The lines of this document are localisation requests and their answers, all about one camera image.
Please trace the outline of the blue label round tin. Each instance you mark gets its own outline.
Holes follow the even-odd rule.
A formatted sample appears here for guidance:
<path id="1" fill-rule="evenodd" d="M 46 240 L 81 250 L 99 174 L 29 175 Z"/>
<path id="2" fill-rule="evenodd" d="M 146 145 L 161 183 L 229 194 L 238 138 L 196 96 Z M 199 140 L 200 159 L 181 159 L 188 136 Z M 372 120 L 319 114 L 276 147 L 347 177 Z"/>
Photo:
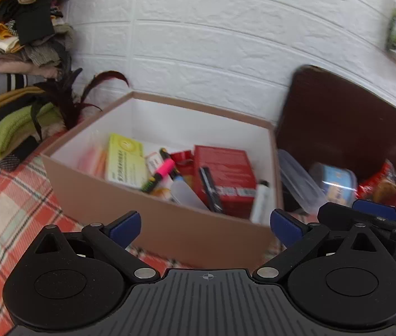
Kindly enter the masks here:
<path id="1" fill-rule="evenodd" d="M 351 207 L 357 199 L 357 177 L 348 169 L 317 162 L 310 167 L 310 176 L 328 202 Z"/>

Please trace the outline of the clear plastic case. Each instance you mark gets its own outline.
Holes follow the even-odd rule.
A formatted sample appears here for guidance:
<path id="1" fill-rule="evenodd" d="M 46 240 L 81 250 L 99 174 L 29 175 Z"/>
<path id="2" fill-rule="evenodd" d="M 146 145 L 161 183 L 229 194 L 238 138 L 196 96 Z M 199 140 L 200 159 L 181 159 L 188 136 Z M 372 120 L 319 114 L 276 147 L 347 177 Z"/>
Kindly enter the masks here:
<path id="1" fill-rule="evenodd" d="M 278 150 L 278 161 L 284 186 L 305 213 L 317 215 L 319 208 L 327 202 L 326 195 L 290 153 Z"/>

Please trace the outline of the stack of folded clothes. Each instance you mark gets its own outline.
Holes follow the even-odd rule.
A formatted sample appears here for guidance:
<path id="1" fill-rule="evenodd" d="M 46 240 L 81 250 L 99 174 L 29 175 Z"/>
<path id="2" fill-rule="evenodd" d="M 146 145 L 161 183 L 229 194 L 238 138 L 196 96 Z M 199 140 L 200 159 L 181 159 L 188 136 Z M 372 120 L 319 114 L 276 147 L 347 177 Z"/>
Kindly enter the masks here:
<path id="1" fill-rule="evenodd" d="M 0 0 L 0 168 L 14 171 L 48 136 L 76 125 L 74 29 L 65 0 Z"/>

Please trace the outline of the red rectangular box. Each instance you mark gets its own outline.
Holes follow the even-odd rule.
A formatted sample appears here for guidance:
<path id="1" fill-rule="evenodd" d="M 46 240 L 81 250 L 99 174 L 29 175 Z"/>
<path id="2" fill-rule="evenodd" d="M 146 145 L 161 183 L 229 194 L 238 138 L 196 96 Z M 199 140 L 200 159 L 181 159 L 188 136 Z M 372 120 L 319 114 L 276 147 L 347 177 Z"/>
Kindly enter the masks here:
<path id="1" fill-rule="evenodd" d="M 248 219 L 256 196 L 256 177 L 247 153 L 214 146 L 194 147 L 195 194 L 209 206 L 200 168 L 208 168 L 222 204 L 223 213 Z"/>

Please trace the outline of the cardboard storage box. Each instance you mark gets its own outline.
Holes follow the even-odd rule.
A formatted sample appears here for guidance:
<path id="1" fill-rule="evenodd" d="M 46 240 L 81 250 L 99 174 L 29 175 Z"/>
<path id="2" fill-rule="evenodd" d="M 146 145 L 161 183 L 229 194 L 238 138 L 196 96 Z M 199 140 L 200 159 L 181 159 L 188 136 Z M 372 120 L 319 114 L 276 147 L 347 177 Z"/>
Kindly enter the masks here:
<path id="1" fill-rule="evenodd" d="M 150 194 L 108 182 L 82 168 L 88 156 L 108 148 L 110 134 L 143 144 L 147 168 L 169 153 L 214 146 L 247 153 L 257 181 L 270 183 L 267 211 L 282 207 L 277 147 L 272 123 L 212 106 L 133 92 L 55 140 L 43 163 L 59 204 L 70 218 L 87 225 L 140 213 L 142 228 L 134 246 L 199 268 L 257 267 L 276 239 L 268 225 L 194 209 L 171 198 L 166 178 Z"/>

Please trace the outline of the pink highlighter marker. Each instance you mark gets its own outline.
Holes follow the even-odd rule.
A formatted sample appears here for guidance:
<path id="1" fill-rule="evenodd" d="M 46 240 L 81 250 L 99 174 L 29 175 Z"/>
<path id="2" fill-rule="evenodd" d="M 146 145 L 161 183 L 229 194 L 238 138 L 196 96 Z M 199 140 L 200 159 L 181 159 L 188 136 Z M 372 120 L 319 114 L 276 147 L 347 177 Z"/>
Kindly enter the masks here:
<path id="1" fill-rule="evenodd" d="M 174 168 L 175 162 L 171 158 L 166 159 L 155 171 L 154 175 L 141 187 L 141 191 L 144 193 L 152 193 L 158 184 L 162 182 L 165 177 L 170 175 Z"/>

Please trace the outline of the yellow green medicine box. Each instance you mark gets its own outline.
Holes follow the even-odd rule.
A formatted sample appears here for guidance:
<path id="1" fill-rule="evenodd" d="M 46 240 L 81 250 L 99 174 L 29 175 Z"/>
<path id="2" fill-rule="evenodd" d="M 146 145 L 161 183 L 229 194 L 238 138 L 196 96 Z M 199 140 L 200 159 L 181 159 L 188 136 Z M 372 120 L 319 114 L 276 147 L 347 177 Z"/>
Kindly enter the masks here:
<path id="1" fill-rule="evenodd" d="M 120 134 L 110 134 L 105 179 L 119 186 L 139 190 L 147 178 L 143 144 Z"/>

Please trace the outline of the red snack packet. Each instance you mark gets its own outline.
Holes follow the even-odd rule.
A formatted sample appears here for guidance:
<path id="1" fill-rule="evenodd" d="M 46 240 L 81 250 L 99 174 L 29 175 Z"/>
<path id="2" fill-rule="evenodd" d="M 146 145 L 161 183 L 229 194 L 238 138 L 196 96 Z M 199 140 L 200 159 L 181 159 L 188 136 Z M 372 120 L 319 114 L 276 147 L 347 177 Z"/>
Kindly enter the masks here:
<path id="1" fill-rule="evenodd" d="M 357 186 L 357 198 L 384 203 L 396 195 L 396 170 L 386 159 L 381 169 Z"/>

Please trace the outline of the white tube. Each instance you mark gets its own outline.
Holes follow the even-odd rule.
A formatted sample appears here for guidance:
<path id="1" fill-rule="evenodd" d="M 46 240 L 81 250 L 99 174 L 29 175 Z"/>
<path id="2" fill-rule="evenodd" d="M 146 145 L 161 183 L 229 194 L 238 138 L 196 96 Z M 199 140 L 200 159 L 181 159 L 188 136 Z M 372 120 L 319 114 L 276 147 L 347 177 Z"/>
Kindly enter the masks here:
<path id="1" fill-rule="evenodd" d="M 264 224 L 270 193 L 270 183 L 260 180 L 256 186 L 256 196 L 249 217 L 252 223 L 258 225 Z"/>

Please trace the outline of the black marker pen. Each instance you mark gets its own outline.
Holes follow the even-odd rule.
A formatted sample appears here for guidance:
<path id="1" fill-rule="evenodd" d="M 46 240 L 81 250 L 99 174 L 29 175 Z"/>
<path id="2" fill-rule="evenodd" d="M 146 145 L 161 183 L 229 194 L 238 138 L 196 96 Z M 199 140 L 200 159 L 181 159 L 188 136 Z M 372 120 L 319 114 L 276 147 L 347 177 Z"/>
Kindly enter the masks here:
<path id="1" fill-rule="evenodd" d="M 223 207 L 209 167 L 200 167 L 199 176 L 208 199 L 209 209 L 213 213 L 222 214 Z"/>

